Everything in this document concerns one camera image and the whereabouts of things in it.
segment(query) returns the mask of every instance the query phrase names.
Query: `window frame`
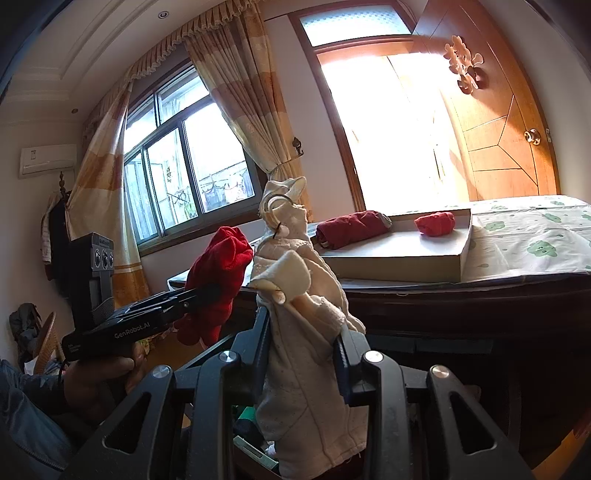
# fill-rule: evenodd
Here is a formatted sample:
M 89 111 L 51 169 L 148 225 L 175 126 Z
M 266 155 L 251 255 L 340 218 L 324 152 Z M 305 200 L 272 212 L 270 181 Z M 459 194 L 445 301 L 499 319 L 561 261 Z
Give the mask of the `window frame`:
M 176 65 L 176 67 L 169 73 L 165 74 L 162 79 L 152 84 L 152 86 L 139 95 L 129 109 L 130 114 L 128 117 L 130 117 L 138 109 L 141 109 L 145 104 L 151 103 L 152 107 L 154 108 L 154 116 L 157 125 L 152 133 L 143 138 L 137 145 L 133 146 L 124 156 L 125 201 L 127 202 L 128 206 L 131 205 L 127 183 L 128 180 L 127 175 L 125 175 L 125 167 L 132 160 L 136 159 L 138 155 L 140 155 L 145 184 L 148 190 L 148 200 L 150 202 L 150 208 L 152 210 L 152 215 L 156 225 L 155 234 L 139 240 L 137 226 L 135 224 L 135 220 L 132 219 L 136 243 L 138 245 L 139 254 L 142 257 L 164 248 L 178 245 L 182 242 L 207 235 L 216 231 L 218 227 L 222 225 L 235 226 L 240 225 L 241 223 L 251 222 L 259 218 L 258 205 L 262 198 L 262 185 L 266 182 L 267 176 L 260 168 L 256 166 L 252 158 L 244 149 L 244 157 L 248 173 L 251 178 L 254 196 L 235 203 L 231 203 L 224 207 L 211 210 L 210 212 L 205 212 L 203 209 L 202 198 L 199 193 L 199 184 L 197 182 L 198 179 L 196 178 L 193 169 L 189 140 L 187 138 L 184 122 L 197 111 L 215 103 L 211 97 L 211 94 L 206 95 L 205 97 L 197 100 L 195 103 L 184 108 L 180 112 L 177 112 L 165 122 L 160 122 L 158 94 L 191 68 L 193 68 L 193 65 L 188 60 Z M 172 227 L 165 228 L 162 217 L 158 210 L 148 149 L 176 129 L 178 130 L 180 138 L 185 168 L 187 169 L 187 177 L 189 179 L 191 193 L 195 202 L 197 216 Z
M 350 38 L 348 40 L 339 40 L 332 43 L 326 43 L 322 45 L 312 46 L 310 39 L 301 24 L 300 19 L 307 17 L 308 15 L 319 14 L 323 12 L 330 12 L 334 10 L 341 10 L 344 8 L 351 7 L 372 7 L 374 5 L 389 5 L 394 11 L 400 16 L 403 23 L 407 26 L 411 34 L 400 34 L 400 35 L 376 35 L 374 37 L 360 37 Z M 353 206 L 357 212 L 363 212 L 366 210 L 365 200 L 363 199 L 363 191 L 361 190 L 361 183 L 357 176 L 357 170 L 355 167 L 355 161 L 353 160 L 353 154 L 347 140 L 345 128 L 343 127 L 342 121 L 337 110 L 335 100 L 333 99 L 330 87 L 324 78 L 322 72 L 322 66 L 318 55 L 321 53 L 327 53 L 330 51 L 340 50 L 343 48 L 360 47 L 360 46 L 371 46 L 384 43 L 393 42 L 408 42 L 412 40 L 414 35 L 414 29 L 417 24 L 413 19 L 404 11 L 402 6 L 396 0 L 345 0 L 341 2 L 334 2 L 330 4 L 322 4 L 316 7 L 304 8 L 287 14 L 290 19 L 291 26 L 293 27 L 295 34 L 300 41 L 300 45 L 304 50 L 308 65 L 312 70 L 312 75 L 316 80 L 316 85 L 320 92 L 320 97 L 326 108 L 326 112 L 329 117 L 330 125 L 335 135 L 335 140 L 339 148 L 339 153 L 343 161 L 345 168 L 345 174 L 349 183 L 349 190 L 351 191 L 351 197 L 353 199 Z

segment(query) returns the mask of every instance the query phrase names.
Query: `white box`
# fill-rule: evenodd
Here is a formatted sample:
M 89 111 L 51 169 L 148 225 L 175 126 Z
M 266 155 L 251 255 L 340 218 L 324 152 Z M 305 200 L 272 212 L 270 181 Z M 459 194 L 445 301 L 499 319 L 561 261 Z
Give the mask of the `white box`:
M 322 248 L 314 236 L 314 248 L 338 278 L 458 283 L 472 234 L 472 211 L 441 211 L 456 218 L 456 227 L 448 235 L 430 237 L 417 230 L 415 219 L 435 212 L 409 213 L 389 217 L 390 233 L 338 250 Z

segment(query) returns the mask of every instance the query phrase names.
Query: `backpack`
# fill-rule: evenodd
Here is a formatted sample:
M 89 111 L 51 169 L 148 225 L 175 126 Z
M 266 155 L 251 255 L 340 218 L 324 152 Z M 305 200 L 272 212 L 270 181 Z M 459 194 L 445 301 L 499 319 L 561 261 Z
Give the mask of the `backpack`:
M 18 366 L 24 371 L 24 365 L 33 360 L 37 346 L 41 316 L 32 303 L 23 303 L 8 318 L 10 330 L 18 347 Z

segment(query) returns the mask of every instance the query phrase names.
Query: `window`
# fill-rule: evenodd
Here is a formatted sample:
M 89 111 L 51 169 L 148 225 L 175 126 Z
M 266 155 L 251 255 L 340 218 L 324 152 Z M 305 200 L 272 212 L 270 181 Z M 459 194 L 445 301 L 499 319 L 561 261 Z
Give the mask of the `window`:
M 351 38 L 409 35 L 391 5 L 342 8 L 300 18 L 313 47 Z
M 261 198 L 254 162 L 194 67 L 168 78 L 125 130 L 125 196 L 144 252 L 253 212 Z

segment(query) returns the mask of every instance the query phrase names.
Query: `curtain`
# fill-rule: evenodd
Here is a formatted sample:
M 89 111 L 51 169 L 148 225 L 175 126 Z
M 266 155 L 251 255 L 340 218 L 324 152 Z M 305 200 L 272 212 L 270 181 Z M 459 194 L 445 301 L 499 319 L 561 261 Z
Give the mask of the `curtain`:
M 115 306 L 150 295 L 124 198 L 123 139 L 132 82 L 100 121 L 66 206 L 70 239 L 97 232 L 115 243 Z
M 302 176 L 258 4 L 185 39 L 197 72 L 242 146 L 271 180 Z M 300 202 L 311 218 L 304 190 Z
M 190 35 L 207 30 L 214 30 L 220 25 L 232 21 L 235 17 L 260 0 L 225 0 L 192 18 L 160 40 L 131 65 L 123 76 L 109 89 L 101 101 L 91 111 L 83 125 L 82 151 L 86 151 L 94 136 L 100 120 L 113 103 L 113 99 L 127 87 L 130 80 L 138 80 L 154 73 L 168 57 Z

